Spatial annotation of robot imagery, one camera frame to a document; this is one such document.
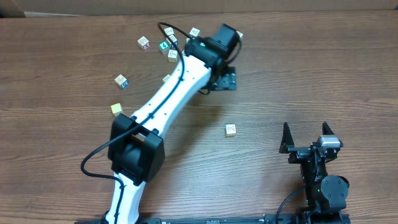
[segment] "wood grain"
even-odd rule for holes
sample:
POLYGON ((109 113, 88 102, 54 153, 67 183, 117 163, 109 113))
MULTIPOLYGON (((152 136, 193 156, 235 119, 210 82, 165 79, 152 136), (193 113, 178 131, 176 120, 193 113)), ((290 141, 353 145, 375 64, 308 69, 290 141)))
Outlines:
MULTIPOLYGON (((195 95, 172 124, 141 213, 275 213, 302 184, 300 167, 278 153, 283 122, 307 146, 327 121, 345 144, 327 165, 351 183, 345 213, 353 223, 396 222, 398 12, 363 11, 1 19, 0 223, 72 223, 109 209, 114 183, 86 177, 80 162, 109 138, 110 105, 131 114, 174 69, 157 49, 158 21, 203 35, 225 22, 244 42, 238 89, 195 95), (114 83, 120 73, 125 90, 114 83)), ((106 153, 88 169, 111 174, 106 153)))

